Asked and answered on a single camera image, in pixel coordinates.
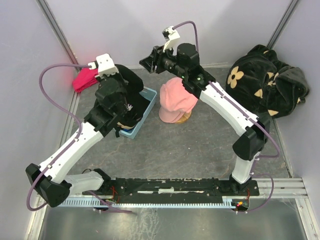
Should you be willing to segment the black baseball cap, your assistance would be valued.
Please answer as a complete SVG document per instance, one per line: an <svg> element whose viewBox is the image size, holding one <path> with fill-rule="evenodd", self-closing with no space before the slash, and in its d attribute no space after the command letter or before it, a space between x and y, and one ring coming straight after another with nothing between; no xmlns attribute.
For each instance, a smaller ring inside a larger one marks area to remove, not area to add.
<svg viewBox="0 0 320 240"><path fill-rule="evenodd" d="M125 96L127 112L118 122L126 126L136 126L150 103L140 95L144 89L143 80L126 66L121 64L115 64L115 66L124 79L124 87L127 91Z"/></svg>

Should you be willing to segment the blue perforated plastic basket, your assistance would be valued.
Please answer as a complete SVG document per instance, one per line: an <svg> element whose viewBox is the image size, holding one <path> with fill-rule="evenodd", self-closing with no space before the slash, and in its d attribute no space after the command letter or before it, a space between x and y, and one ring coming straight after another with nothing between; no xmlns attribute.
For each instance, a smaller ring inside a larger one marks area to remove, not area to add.
<svg viewBox="0 0 320 240"><path fill-rule="evenodd" d="M125 136L129 139L132 139L132 140L136 137L136 135L138 134L139 130L141 129L143 123L145 122L145 120L147 119L151 110L153 109L153 107L156 103L156 100L157 100L158 93L156 90L145 86L143 88L143 90L140 92L140 95L149 101L149 104L143 113L142 119L137 123L137 125L134 128L132 128L130 130L121 129L119 131L120 135Z"/></svg>

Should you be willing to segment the black and tan hat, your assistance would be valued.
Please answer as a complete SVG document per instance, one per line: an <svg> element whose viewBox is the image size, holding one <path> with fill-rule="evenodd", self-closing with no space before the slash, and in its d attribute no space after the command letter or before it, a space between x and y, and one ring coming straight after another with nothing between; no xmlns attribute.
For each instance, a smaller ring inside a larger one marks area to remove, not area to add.
<svg viewBox="0 0 320 240"><path fill-rule="evenodd" d="M116 124L116 126L114 127L114 130L115 130L115 137L116 138L119 138L120 135L123 135L129 139L134 139L136 134L134 133L134 128L136 126L127 126L127 125L124 125L120 122L118 122Z"/></svg>

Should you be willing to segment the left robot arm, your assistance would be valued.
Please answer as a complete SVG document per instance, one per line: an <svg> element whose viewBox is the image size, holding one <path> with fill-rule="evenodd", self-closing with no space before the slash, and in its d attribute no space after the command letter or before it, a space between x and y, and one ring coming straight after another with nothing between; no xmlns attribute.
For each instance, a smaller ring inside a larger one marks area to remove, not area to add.
<svg viewBox="0 0 320 240"><path fill-rule="evenodd" d="M106 195L111 189L111 178L101 169L69 175L70 169L96 143L113 130L127 113L125 81L120 73L103 74L95 92L96 102L74 135L40 165L31 163L26 174L35 190L54 208L62 204L69 195L96 191Z"/></svg>

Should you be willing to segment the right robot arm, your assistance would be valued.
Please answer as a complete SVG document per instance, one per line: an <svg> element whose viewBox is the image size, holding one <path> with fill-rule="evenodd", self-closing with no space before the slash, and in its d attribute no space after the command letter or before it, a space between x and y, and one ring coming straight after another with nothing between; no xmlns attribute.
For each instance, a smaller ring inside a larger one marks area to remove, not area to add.
<svg viewBox="0 0 320 240"><path fill-rule="evenodd" d="M191 43L181 43L176 53L156 45L139 64L151 74L167 71L181 78L184 88L190 94L213 108L232 126L239 136L232 145L236 162L229 179L221 181L219 189L222 192L231 191L236 196L246 192L252 180L254 161L267 142L269 120L260 120L227 94L200 65L199 53Z"/></svg>

